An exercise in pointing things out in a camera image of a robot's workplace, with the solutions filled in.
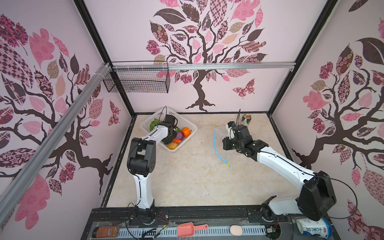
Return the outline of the orange bell pepper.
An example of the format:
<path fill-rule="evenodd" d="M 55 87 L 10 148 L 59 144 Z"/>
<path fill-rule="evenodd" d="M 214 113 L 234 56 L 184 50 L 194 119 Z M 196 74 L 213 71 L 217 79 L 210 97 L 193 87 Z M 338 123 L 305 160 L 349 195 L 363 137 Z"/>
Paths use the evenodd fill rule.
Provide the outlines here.
<path fill-rule="evenodd" d="M 189 128 L 182 128 L 181 132 L 183 133 L 185 138 L 188 138 L 192 134 L 192 132 Z"/>

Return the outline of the clear zip top bag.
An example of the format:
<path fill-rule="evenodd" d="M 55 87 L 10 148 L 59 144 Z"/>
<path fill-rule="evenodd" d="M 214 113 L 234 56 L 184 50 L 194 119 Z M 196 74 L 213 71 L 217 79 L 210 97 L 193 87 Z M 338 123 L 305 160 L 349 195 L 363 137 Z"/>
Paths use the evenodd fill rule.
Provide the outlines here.
<path fill-rule="evenodd" d="M 231 168 L 229 163 L 230 151 L 239 149 L 239 138 L 236 137 L 235 123 L 230 122 L 229 125 L 214 129 L 213 146 L 217 157 L 225 163 L 225 165 Z"/>

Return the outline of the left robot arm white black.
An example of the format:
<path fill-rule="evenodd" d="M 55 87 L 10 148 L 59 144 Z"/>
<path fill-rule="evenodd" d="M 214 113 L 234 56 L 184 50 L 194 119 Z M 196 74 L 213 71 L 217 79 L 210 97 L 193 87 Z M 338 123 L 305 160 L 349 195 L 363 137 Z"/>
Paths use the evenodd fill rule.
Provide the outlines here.
<path fill-rule="evenodd" d="M 155 204 L 152 194 L 151 174 L 156 166 L 157 145 L 170 144 L 177 136 L 177 118 L 166 115 L 162 122 L 155 124 L 152 131 L 131 141 L 127 168 L 136 184 L 136 207 L 150 210 Z"/>

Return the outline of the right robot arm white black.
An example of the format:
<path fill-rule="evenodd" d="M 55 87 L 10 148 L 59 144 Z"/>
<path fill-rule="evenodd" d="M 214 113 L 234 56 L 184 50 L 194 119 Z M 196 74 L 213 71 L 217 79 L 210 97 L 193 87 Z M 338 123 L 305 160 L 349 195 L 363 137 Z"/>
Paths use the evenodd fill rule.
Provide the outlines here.
<path fill-rule="evenodd" d="M 319 221 L 337 202 L 332 180 L 323 171 L 306 169 L 276 152 L 262 140 L 254 140 L 247 126 L 228 122 L 227 137 L 223 139 L 225 151 L 235 150 L 280 174 L 300 193 L 289 197 L 271 196 L 261 205 L 261 215 L 266 222 L 280 215 L 302 214 Z"/>

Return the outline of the white plastic perforated basket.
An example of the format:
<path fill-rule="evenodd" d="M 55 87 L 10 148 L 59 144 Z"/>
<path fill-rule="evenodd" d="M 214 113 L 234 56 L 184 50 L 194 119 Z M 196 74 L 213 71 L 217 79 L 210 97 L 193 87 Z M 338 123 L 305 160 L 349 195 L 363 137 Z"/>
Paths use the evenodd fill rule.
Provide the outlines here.
<path fill-rule="evenodd" d="M 175 150 L 169 150 L 167 148 L 167 145 L 164 145 L 162 142 L 159 143 L 159 145 L 161 147 L 163 147 L 164 149 L 166 149 L 168 152 L 171 152 L 171 153 L 175 153 L 176 151 L 178 151 L 183 145 L 185 145 L 187 143 L 187 141 L 197 132 L 198 130 L 198 127 L 193 124 L 192 122 L 190 122 L 189 120 L 187 120 L 185 117 L 183 117 L 182 115 L 178 114 L 176 111 L 168 108 L 167 106 L 163 107 L 162 109 L 158 110 L 157 112 L 155 112 L 154 114 L 150 115 L 149 117 L 147 117 L 142 123 L 141 123 L 141 129 L 146 132 L 147 134 L 150 132 L 150 123 L 154 120 L 154 119 L 159 119 L 160 121 L 164 121 L 164 118 L 165 118 L 165 115 L 174 115 L 177 119 L 178 119 L 178 123 L 177 123 L 177 128 L 176 128 L 176 131 L 177 132 L 181 132 L 181 129 L 182 128 L 189 128 L 192 132 L 192 134 L 188 137 L 188 138 L 184 138 L 182 140 L 182 142 L 180 142 L 178 145 L 178 147 L 175 149 Z"/>

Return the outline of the green napa cabbage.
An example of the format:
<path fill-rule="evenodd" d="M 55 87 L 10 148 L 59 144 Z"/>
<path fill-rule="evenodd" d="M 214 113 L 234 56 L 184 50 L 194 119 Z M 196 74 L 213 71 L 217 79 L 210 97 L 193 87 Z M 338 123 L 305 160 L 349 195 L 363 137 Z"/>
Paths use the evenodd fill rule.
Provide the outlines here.
<path fill-rule="evenodd" d="M 162 121 L 160 121 L 159 119 L 154 119 L 151 123 L 150 123 L 150 132 L 154 130 L 154 128 L 159 124 L 161 123 Z"/>

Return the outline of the green beverage can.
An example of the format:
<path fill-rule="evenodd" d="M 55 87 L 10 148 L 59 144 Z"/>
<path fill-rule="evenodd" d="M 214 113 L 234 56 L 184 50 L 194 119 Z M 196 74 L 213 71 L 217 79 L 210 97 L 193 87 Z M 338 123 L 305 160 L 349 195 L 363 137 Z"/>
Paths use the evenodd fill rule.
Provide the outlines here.
<path fill-rule="evenodd" d="M 251 120 L 252 120 L 252 116 L 250 114 L 244 114 L 242 116 L 242 125 L 245 125 L 248 127 Z"/>

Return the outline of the yellow brown potato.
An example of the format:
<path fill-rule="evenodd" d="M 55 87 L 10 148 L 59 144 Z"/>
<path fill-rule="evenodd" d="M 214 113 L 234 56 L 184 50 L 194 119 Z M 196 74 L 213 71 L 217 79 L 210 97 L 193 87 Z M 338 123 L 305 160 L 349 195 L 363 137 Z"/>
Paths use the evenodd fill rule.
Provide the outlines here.
<path fill-rule="evenodd" d="M 169 150 L 175 150 L 179 145 L 175 142 L 171 142 L 170 144 L 167 145 L 167 148 Z"/>

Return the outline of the beige oval sponge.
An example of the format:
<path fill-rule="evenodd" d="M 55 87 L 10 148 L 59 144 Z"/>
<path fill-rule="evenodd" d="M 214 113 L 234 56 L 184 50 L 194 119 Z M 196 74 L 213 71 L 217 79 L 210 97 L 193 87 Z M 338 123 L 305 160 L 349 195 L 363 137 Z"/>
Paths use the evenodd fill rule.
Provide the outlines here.
<path fill-rule="evenodd" d="M 233 236 L 241 236 L 243 234 L 243 228 L 238 225 L 232 225 L 230 227 L 230 234 Z"/>

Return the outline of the pink plastic scoop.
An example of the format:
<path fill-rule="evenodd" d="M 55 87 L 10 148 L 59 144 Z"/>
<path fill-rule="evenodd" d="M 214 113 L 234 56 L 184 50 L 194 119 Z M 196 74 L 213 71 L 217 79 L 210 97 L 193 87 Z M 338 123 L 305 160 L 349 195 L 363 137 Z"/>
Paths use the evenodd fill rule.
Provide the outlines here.
<path fill-rule="evenodd" d="M 195 231 L 207 230 L 208 228 L 209 226 L 207 224 L 195 226 L 192 222 L 184 223 L 177 226 L 177 235 L 179 238 L 192 237 L 194 236 Z"/>

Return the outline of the white yogurt bottle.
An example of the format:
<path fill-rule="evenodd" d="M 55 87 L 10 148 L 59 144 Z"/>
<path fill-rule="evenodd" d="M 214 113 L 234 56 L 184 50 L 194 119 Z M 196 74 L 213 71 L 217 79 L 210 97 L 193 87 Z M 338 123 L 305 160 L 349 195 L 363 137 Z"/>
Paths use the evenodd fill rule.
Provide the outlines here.
<path fill-rule="evenodd" d="M 301 218 L 296 220 L 296 224 L 299 232 L 304 236 L 319 237 L 325 240 L 332 236 L 331 224 L 325 218 L 318 221 Z"/>

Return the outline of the silver aluminium rail back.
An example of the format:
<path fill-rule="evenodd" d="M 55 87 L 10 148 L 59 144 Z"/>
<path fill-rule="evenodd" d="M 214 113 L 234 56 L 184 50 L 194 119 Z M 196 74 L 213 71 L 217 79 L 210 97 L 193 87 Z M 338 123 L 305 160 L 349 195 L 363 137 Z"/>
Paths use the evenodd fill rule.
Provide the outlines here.
<path fill-rule="evenodd" d="M 169 70 L 169 71 L 191 71 L 191 70 L 229 70 L 229 69 L 294 69 L 294 62 L 259 62 L 259 63 L 221 63 L 221 64 L 175 64 L 168 63 L 155 65 L 117 65 L 114 70 Z"/>

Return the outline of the silver aluminium rail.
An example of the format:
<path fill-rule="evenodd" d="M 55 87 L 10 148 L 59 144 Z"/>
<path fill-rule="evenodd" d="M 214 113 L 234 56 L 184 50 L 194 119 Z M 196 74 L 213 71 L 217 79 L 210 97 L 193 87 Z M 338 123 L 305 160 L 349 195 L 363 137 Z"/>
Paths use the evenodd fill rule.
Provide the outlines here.
<path fill-rule="evenodd" d="M 61 141 L 71 124 L 75 121 L 75 118 L 79 115 L 82 107 L 86 105 L 88 99 L 110 70 L 111 64 L 109 63 L 104 63 L 99 67 L 92 76 L 91 82 L 83 88 L 82 93 L 71 104 L 64 116 L 55 125 L 52 132 L 38 147 L 32 158 L 25 164 L 20 173 L 3 192 L 1 195 L 1 224 L 3 224 L 11 214 L 20 198 L 24 195 L 36 175 L 42 169 L 44 163 L 49 159 L 49 156 L 55 147 Z"/>
<path fill-rule="evenodd" d="M 191 71 L 191 70 L 229 70 L 229 69 L 294 69 L 294 62 L 259 62 L 259 63 L 221 63 L 221 64 L 175 64 L 168 63 L 155 65 L 117 65 L 114 70 L 169 70 L 169 71 Z"/>

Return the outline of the silver aluminium rail left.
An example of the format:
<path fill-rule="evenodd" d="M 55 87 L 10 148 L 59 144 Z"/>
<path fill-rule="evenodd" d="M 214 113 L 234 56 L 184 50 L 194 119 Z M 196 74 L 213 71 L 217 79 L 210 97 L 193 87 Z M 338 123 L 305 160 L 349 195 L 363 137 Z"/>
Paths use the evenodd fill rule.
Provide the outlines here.
<path fill-rule="evenodd" d="M 109 63 L 104 63 L 99 67 L 92 76 L 91 82 L 83 88 L 82 93 L 71 104 L 64 116 L 55 125 L 52 132 L 38 147 L 32 158 L 25 164 L 20 173 L 3 192 L 1 195 L 1 224 L 3 224 L 11 214 L 20 198 L 24 195 L 36 175 L 42 169 L 44 163 L 49 159 L 49 156 L 55 147 L 61 141 L 71 124 L 75 121 L 75 118 L 79 115 L 82 107 L 86 105 L 88 99 L 110 70 L 111 64 Z"/>

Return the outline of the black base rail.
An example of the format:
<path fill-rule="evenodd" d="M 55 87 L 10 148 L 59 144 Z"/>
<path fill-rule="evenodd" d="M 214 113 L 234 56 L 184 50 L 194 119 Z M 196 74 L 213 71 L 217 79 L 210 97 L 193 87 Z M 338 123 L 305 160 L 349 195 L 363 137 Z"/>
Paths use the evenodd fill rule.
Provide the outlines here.
<path fill-rule="evenodd" d="M 240 239 L 256 240 L 292 240 L 294 226 L 291 217 L 279 216 L 272 222 L 266 222 L 261 215 L 261 205 L 245 206 L 204 206 L 204 207 L 153 207 L 151 210 L 140 210 L 128 205 L 124 208 L 93 209 L 82 234 L 83 240 L 95 240 L 92 232 L 96 227 L 128 228 L 162 228 L 176 227 L 192 222 L 195 226 L 207 224 L 209 227 L 232 226 L 265 226 L 265 236 L 245 236 Z M 155 240 L 161 233 L 149 239 L 148 232 L 135 240 Z M 234 239 L 234 237 L 190 237 L 197 239 Z"/>

